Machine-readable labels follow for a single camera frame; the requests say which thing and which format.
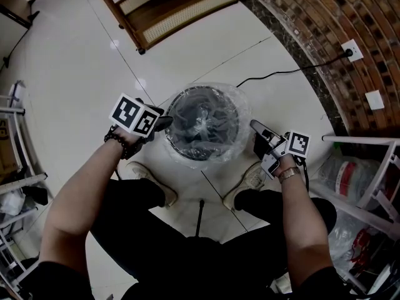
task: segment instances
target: black pants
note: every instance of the black pants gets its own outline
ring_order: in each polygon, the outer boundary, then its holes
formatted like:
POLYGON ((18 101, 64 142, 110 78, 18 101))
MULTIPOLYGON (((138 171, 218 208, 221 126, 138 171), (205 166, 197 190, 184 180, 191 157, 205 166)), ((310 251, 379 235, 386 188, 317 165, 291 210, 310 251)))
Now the black pants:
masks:
MULTIPOLYGON (((324 199, 312 201, 330 232, 336 222, 334 206, 324 199)), ((185 238, 148 211, 163 205, 164 193, 150 180, 110 180, 91 230, 102 248, 141 284, 156 284, 171 278, 180 282, 187 279, 186 284, 200 279, 208 284, 227 282, 265 288, 285 273, 286 243, 280 192, 240 192, 235 208, 271 225, 222 245, 206 238, 185 238)))

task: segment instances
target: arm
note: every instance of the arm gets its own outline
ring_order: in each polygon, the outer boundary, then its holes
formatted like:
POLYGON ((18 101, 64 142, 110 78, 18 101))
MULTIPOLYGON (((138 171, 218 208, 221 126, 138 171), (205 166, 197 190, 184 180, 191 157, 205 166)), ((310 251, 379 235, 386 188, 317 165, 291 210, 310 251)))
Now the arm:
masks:
MULTIPOLYGON (((296 166, 291 155, 283 156, 280 162, 277 174, 296 166)), ((333 264, 325 223, 311 201, 301 175, 282 182, 282 198, 287 265, 296 288, 313 273, 333 264)))
MULTIPOLYGON (((138 138, 120 132, 132 144, 138 138)), ((44 226, 40 261, 63 264, 88 276, 85 241, 101 207, 107 183, 123 153, 116 140, 104 143, 68 180, 52 203, 44 226)))

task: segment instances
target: bracelet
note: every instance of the bracelet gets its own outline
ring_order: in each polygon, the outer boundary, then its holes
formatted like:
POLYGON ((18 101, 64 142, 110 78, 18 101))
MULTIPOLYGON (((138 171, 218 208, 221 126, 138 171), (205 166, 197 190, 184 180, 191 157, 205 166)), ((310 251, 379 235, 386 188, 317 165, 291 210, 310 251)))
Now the bracelet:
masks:
POLYGON ((110 139, 114 139, 114 140, 118 141, 121 144, 122 148, 123 148, 121 159, 129 159, 132 156, 130 154, 131 151, 136 150, 136 144, 134 144, 132 147, 129 147, 129 144, 122 137, 120 137, 117 134, 113 133, 116 128, 117 128, 116 126, 111 126, 110 127, 110 130, 108 131, 108 133, 104 137, 104 142, 106 143, 110 139))
POLYGON ((295 174, 300 174, 300 169, 298 167, 290 167, 289 169, 282 171, 279 175, 279 182, 282 183, 284 180, 293 177, 295 174))

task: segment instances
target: electrical socket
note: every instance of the electrical socket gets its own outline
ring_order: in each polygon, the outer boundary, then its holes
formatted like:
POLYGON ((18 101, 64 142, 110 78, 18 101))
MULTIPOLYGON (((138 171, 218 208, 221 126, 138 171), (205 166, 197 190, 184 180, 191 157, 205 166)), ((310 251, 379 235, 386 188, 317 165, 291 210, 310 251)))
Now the electrical socket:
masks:
POLYGON ((342 44, 342 48, 343 51, 346 51, 347 49, 350 49, 352 51, 352 56, 347 57, 351 63, 353 63, 355 60, 359 60, 364 57, 354 39, 342 44))

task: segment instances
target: white tile floor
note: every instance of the white tile floor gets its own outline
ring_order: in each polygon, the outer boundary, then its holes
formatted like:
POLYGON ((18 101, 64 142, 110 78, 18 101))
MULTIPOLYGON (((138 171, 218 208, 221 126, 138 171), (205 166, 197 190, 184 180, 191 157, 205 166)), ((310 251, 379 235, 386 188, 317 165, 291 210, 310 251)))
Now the white tile floor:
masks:
MULTIPOLYGON (((160 105, 196 80, 235 85, 249 76, 297 68, 279 41, 240 3, 173 34, 143 56, 102 0, 37 0, 33 9, 41 13, 12 54, 10 68, 0 73, 0 88, 5 93, 17 79, 27 86, 26 126, 53 196, 102 143, 108 114, 121 92, 160 105)), ((312 135, 309 169, 316 170, 329 150, 321 136, 333 130, 304 75, 274 76, 241 89, 254 118, 279 133, 297 129, 312 135)), ((152 212, 194 235, 198 200, 203 198, 201 235, 221 242, 265 225, 244 212, 236 218, 221 204, 220 195, 256 161, 251 140, 248 147, 237 160, 206 170, 209 182, 200 170, 174 162, 158 137, 134 159, 176 189, 180 200, 170 210, 152 212)), ((120 165, 121 174, 125 164, 120 165)), ((27 256, 38 253, 47 211, 42 208, 16 237, 27 256)), ((105 300, 111 293, 120 299, 134 279, 90 235, 86 247, 96 299, 105 300)))

